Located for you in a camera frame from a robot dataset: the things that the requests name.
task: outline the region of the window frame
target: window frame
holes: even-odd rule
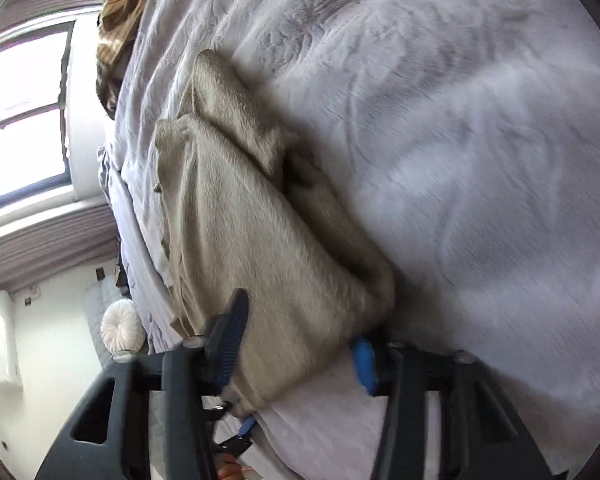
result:
[[[22,200],[24,198],[28,198],[30,196],[37,195],[39,193],[49,191],[51,189],[55,189],[61,186],[67,186],[72,183],[71,178],[71,170],[69,167],[69,159],[67,154],[67,145],[66,145],[66,92],[67,92],[67,78],[68,78],[68,69],[69,69],[69,56],[71,53],[71,39],[74,31],[75,17],[67,21],[63,21],[60,23],[55,23],[53,25],[49,25],[47,27],[37,28],[35,30],[31,30],[29,32],[25,32],[23,34],[19,34],[13,38],[9,38],[0,43],[0,52],[3,50],[7,50],[12,46],[16,46],[18,44],[26,43],[27,41],[38,40],[39,38],[44,38],[45,36],[49,36],[50,34],[55,34],[56,32],[66,32],[66,43],[64,44],[64,53],[62,54],[61,65],[60,65],[60,92],[58,94],[58,101],[53,104],[44,105],[38,108],[33,108],[32,110],[27,110],[25,112],[21,112],[14,116],[8,117],[0,121],[0,129],[8,126],[9,124],[13,124],[17,121],[27,119],[41,113],[49,112],[52,110],[58,110],[60,116],[60,139],[62,149],[62,160],[64,161],[64,173],[60,175],[55,175],[49,178],[45,178],[29,186],[21,187],[4,195],[0,195],[0,208],[3,208],[7,205],[10,205],[14,202]]]

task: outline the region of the beige fleece blanket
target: beige fleece blanket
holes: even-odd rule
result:
[[[299,137],[212,51],[194,62],[178,117],[159,121],[158,191],[182,335],[251,300],[234,386],[263,407],[327,365],[394,304],[392,270],[340,206]]]

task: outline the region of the white fuzzy blanket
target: white fuzzy blanket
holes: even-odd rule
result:
[[[577,0],[149,0],[110,155],[152,259],[152,131],[219,50],[402,275],[394,327],[502,378],[555,472],[600,440],[600,32]],[[310,479],[368,478],[348,361],[261,413]]]

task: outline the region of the pillow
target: pillow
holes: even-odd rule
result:
[[[100,325],[102,341],[112,354],[120,350],[139,352],[146,332],[132,300],[118,300],[109,305]]]

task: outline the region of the window sill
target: window sill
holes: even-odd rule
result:
[[[62,186],[39,193],[0,209],[0,227],[63,205],[75,202],[74,186]]]

